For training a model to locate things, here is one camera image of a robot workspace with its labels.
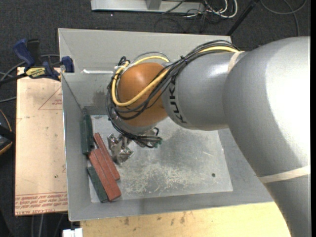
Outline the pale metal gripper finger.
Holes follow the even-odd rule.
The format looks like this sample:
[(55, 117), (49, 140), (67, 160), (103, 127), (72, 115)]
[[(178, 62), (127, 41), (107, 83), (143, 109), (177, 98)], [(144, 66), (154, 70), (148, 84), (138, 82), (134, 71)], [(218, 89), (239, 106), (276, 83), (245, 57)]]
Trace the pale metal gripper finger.
[(134, 155), (134, 151), (128, 147), (121, 148), (115, 155), (115, 163), (122, 165)]
[(117, 138), (112, 133), (107, 136), (107, 141), (108, 141), (108, 148), (112, 154), (112, 158), (116, 158), (119, 153)]

